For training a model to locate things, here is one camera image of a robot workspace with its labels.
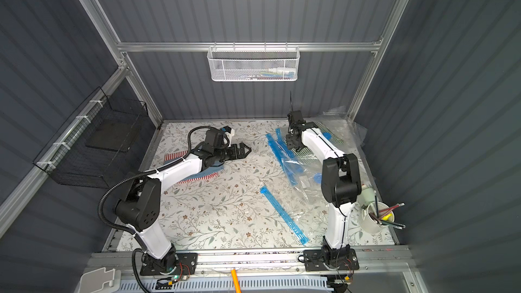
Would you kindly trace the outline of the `vacuum bag with green striped garment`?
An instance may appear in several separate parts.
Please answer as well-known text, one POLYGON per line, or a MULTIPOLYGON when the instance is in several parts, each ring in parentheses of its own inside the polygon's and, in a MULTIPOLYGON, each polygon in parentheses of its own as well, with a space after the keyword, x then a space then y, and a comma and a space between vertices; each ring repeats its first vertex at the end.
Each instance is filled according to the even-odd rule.
POLYGON ((307 119, 313 122, 324 137, 343 152, 362 157, 362 147, 368 130, 355 123, 348 114, 346 106, 332 108, 315 117, 307 119))

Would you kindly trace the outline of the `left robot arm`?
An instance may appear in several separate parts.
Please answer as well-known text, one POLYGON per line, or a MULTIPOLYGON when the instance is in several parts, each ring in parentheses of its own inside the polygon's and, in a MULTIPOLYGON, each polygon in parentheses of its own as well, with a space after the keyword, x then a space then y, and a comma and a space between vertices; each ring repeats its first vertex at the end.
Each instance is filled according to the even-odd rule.
POLYGON ((165 259, 174 251, 160 225, 162 196, 175 184, 228 161, 244 160, 252 152, 247 144, 232 141, 234 130, 225 126, 198 126, 187 134, 187 151, 181 157, 158 168, 124 180, 119 188, 122 197, 115 214, 123 230, 155 260, 165 259))

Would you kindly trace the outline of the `vacuum bag with blue garment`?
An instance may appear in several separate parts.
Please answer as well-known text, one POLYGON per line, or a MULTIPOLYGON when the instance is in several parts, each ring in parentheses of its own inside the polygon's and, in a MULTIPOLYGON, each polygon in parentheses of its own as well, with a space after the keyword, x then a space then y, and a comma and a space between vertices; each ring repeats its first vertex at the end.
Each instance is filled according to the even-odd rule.
POLYGON ((290 150, 283 139, 281 128, 265 136, 294 194, 306 203, 321 202, 322 165, 319 160, 309 149, 300 152, 290 150))

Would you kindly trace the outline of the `red white striped tank top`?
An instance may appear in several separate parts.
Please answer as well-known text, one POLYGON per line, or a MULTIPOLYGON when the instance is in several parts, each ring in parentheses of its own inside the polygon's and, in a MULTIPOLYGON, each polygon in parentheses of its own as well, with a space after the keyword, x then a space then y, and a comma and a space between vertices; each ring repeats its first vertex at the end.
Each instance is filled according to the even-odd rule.
POLYGON ((166 186, 172 186, 178 183, 193 182, 192 180, 189 180, 190 177, 194 174, 198 174, 201 171, 204 171, 198 168, 198 166, 199 163, 196 161, 196 159, 188 159, 187 161, 182 162, 172 169, 165 171, 161 180, 166 184, 166 186))

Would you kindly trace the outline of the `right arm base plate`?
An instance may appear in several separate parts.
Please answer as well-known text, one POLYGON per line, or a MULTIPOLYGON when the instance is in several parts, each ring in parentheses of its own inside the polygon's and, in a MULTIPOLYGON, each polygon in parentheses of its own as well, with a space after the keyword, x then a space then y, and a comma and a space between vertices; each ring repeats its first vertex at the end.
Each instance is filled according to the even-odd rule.
POLYGON ((340 250, 312 249, 304 250, 297 260, 305 265, 307 272, 348 271, 360 269, 356 252, 350 246, 340 250))

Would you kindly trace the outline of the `clear blue-zip vacuum bag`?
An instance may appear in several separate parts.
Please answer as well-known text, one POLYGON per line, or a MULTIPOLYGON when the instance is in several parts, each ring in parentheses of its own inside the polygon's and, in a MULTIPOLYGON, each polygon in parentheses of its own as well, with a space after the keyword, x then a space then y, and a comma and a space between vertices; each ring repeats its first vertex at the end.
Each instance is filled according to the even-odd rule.
POLYGON ((282 195, 272 193, 266 186, 260 188, 260 193, 271 204, 301 246, 320 245, 327 217, 324 204, 307 204, 305 200, 293 195, 283 199, 282 195))

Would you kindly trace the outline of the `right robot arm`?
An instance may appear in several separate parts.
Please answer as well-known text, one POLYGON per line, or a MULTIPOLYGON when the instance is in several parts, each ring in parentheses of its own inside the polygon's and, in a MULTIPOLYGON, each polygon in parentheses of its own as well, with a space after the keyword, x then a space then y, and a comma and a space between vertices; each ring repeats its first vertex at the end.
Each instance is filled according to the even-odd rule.
POLYGON ((321 163, 320 188, 328 203, 324 245, 331 252, 348 252, 350 214, 362 192, 358 157, 337 148, 315 123, 305 121, 301 111, 290 111, 288 114, 286 143, 289 149, 296 152, 309 149, 321 163))

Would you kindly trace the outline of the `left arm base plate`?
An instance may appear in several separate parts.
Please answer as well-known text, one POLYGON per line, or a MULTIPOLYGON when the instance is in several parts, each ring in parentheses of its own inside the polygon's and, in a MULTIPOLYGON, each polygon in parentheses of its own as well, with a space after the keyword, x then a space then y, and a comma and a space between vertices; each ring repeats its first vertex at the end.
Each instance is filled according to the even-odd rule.
POLYGON ((163 259, 155 259, 145 254, 139 271, 142 276, 189 276, 195 273, 198 264, 197 253, 168 254, 163 259))

